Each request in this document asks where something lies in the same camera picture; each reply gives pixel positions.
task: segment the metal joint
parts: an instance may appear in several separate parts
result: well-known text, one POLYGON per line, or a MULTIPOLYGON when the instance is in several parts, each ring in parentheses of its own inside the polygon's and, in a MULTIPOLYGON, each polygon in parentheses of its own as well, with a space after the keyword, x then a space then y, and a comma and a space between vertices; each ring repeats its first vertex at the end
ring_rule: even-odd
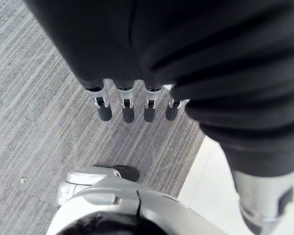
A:
POLYGON ((95 106, 100 109, 100 104, 98 102, 99 98, 102 98, 105 108, 108 108, 109 106, 109 94, 105 86, 103 86, 102 90, 98 92, 92 92, 87 90, 88 94, 93 98, 95 102, 95 106))
POLYGON ((149 104, 150 101, 153 101, 152 108, 156 109, 157 101, 160 96, 161 90, 158 91, 148 91, 146 88, 144 89, 145 93, 145 108, 151 107, 149 104))
POLYGON ((182 107, 183 101, 180 100, 179 103, 177 103, 177 102, 175 103, 174 102, 174 99, 172 99, 171 101, 169 101, 169 107, 170 108, 173 108, 173 106, 176 105, 176 104, 177 104, 177 109, 180 109, 182 107))
POLYGON ((125 106, 125 100, 129 100, 129 108, 133 108, 134 106, 134 89, 131 88, 129 90, 120 90, 118 89, 119 99, 121 102, 121 106, 123 109, 126 108, 125 106))

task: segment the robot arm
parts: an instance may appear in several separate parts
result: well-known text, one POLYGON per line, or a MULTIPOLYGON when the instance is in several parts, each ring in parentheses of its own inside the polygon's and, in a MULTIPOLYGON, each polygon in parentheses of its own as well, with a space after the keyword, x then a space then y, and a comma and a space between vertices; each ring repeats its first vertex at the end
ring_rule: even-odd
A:
POLYGON ((294 183, 294 0, 26 3, 85 88, 174 84, 223 148, 246 224, 271 231, 294 183))

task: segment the black fabric sleeve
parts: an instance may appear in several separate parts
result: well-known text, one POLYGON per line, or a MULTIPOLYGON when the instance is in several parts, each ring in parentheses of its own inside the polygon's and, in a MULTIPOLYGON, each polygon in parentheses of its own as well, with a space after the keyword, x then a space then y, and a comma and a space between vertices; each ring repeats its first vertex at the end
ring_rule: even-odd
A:
POLYGON ((230 167, 294 171, 294 0, 25 0, 87 89, 175 85, 230 167))
POLYGON ((171 13, 163 25, 141 13, 150 4, 139 1, 133 28, 142 68, 174 83, 173 98, 191 99, 186 112, 232 169, 294 171, 294 1, 173 3, 160 7, 171 13), (153 20, 156 29, 142 33, 153 20))

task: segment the striped carpet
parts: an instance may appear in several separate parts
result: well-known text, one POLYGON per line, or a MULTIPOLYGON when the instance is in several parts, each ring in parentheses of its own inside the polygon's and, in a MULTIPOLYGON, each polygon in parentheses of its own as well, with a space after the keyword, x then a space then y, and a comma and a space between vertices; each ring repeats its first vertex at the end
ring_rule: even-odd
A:
POLYGON ((167 91, 146 123, 140 82, 126 124, 108 88, 113 118, 102 122, 26 6, 0 0, 0 235, 44 235, 66 172, 95 163, 135 166, 140 183, 178 195, 204 137, 198 124, 184 112, 165 120, 167 91))

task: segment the gray carpet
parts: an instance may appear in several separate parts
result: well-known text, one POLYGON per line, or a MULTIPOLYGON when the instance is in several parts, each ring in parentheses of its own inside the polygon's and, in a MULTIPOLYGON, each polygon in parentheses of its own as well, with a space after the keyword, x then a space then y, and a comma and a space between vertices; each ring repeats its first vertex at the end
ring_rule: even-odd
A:
POLYGON ((167 91, 146 123, 141 83, 126 124, 108 85, 114 116, 102 122, 24 4, 0 0, 0 235, 45 234, 59 182, 81 166, 132 165, 140 183, 178 195, 204 138, 198 124, 184 112, 165 120, 167 91))

